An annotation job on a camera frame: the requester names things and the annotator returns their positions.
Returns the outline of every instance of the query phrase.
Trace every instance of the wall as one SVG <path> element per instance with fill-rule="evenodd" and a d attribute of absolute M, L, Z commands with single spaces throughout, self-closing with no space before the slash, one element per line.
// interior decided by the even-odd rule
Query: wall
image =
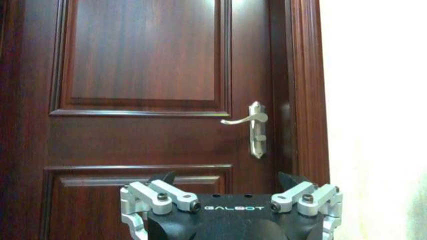
<path fill-rule="evenodd" d="M 427 2 L 322 0 L 336 240 L 427 240 Z"/>

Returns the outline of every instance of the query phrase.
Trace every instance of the wooden door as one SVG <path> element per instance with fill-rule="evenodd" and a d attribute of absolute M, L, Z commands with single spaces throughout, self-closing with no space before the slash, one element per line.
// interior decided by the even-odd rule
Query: wooden door
<path fill-rule="evenodd" d="M 6 239 L 128 239 L 119 188 L 155 173 L 195 193 L 274 192 L 274 118 L 262 159 L 248 124 L 220 124 L 254 101 L 274 115 L 267 0 L 22 4 Z"/>

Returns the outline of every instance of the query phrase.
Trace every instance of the bolt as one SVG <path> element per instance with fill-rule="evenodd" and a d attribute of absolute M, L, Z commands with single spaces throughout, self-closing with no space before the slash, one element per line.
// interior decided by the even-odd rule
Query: bolt
<path fill-rule="evenodd" d="M 304 195 L 302 196 L 302 200 L 303 200 L 306 203 L 312 204 L 314 201 L 315 201 L 314 195 L 311 195 L 311 194 L 304 194 Z"/>
<path fill-rule="evenodd" d="M 271 208 L 271 211 L 272 211 L 274 213 L 280 212 L 280 205 L 279 205 L 279 203 L 276 203 L 275 201 L 271 202 L 270 208 Z"/>
<path fill-rule="evenodd" d="M 164 192 L 160 192 L 160 193 L 158 194 L 158 199 L 159 199 L 159 201 L 166 201 L 166 200 L 168 200 L 168 194 L 166 194 Z"/>
<path fill-rule="evenodd" d="M 199 201 L 192 201 L 192 203 L 190 204 L 190 211 L 192 213 L 199 212 L 202 206 L 200 206 L 200 202 Z"/>

